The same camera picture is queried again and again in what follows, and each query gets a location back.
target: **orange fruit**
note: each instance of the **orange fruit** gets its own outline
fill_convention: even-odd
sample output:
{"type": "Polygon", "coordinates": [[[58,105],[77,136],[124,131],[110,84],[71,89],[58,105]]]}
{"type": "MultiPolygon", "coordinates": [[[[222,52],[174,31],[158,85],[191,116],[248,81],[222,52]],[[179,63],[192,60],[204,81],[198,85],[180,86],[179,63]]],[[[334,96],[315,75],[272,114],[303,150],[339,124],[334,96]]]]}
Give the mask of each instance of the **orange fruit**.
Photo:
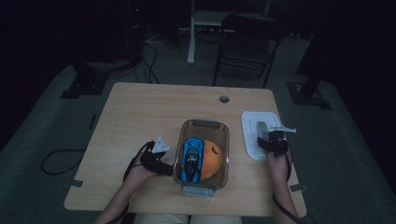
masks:
{"type": "Polygon", "coordinates": [[[204,140],[204,160],[202,162],[201,180],[214,175],[220,168],[223,160],[221,149],[214,142],[204,140]]]}

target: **white tray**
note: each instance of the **white tray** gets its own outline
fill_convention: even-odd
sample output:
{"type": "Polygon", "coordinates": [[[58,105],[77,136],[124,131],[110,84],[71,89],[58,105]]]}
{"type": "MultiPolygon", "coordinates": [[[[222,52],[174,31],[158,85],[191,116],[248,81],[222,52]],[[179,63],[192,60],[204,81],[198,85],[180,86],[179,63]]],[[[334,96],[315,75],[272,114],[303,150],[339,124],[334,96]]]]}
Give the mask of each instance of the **white tray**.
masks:
{"type": "Polygon", "coordinates": [[[276,114],[272,112],[245,111],[242,113],[242,130],[245,139],[247,154],[254,160],[265,161],[264,150],[259,147],[257,138],[257,122],[264,121],[268,128],[280,127],[281,123],[276,114]]]}

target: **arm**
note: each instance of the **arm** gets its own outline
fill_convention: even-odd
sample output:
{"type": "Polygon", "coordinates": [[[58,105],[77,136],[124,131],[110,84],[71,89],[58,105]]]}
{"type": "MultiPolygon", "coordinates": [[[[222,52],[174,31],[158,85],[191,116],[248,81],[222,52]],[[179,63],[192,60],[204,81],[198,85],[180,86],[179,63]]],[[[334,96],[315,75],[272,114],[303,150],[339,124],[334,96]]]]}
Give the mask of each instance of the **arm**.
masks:
{"type": "MultiPolygon", "coordinates": [[[[285,156],[274,157],[273,153],[266,152],[267,160],[270,166],[271,177],[274,184],[274,192],[276,200],[295,217],[298,217],[296,208],[291,198],[288,186],[288,163],[285,156]]],[[[286,153],[289,160],[291,160],[291,152],[288,150],[286,153]]],[[[282,224],[295,224],[295,222],[283,213],[278,207],[276,208],[276,223],[282,224]]]]}
{"type": "Polygon", "coordinates": [[[117,217],[126,205],[129,203],[134,192],[142,186],[152,176],[157,174],[148,171],[144,166],[140,165],[140,156],[134,163],[136,166],[131,169],[125,181],[120,186],[119,190],[107,204],[105,210],[96,219],[95,223],[107,223],[117,217]]]}

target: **black chair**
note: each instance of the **black chair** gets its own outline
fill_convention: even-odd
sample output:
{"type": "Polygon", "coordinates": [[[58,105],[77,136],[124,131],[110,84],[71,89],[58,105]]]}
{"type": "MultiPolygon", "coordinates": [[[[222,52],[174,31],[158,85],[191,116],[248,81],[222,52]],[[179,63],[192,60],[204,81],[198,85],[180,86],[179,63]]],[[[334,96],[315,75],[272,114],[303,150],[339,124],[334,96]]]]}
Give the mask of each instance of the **black chair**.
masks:
{"type": "Polygon", "coordinates": [[[262,84],[265,88],[276,49],[285,35],[284,23],[276,19],[239,13],[226,16],[220,27],[220,43],[213,86],[216,86],[218,71],[223,63],[260,69],[259,77],[268,65],[262,84]]]}

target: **dark background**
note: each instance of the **dark background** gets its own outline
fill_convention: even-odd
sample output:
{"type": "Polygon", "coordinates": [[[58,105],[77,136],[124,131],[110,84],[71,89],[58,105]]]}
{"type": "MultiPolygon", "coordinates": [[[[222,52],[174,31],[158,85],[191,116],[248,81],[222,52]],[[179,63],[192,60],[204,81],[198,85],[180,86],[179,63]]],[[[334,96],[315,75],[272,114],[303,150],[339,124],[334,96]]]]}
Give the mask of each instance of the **dark background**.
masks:
{"type": "MultiPolygon", "coordinates": [[[[263,2],[202,0],[197,9],[257,12],[263,2]]],[[[332,83],[391,178],[396,135],[395,1],[273,1],[269,15],[291,33],[314,35],[298,74],[332,83]]],[[[73,60],[130,59],[137,46],[125,27],[152,26],[174,39],[190,24],[191,4],[149,1],[0,2],[0,148],[21,125],[54,76],[73,60]]]]}

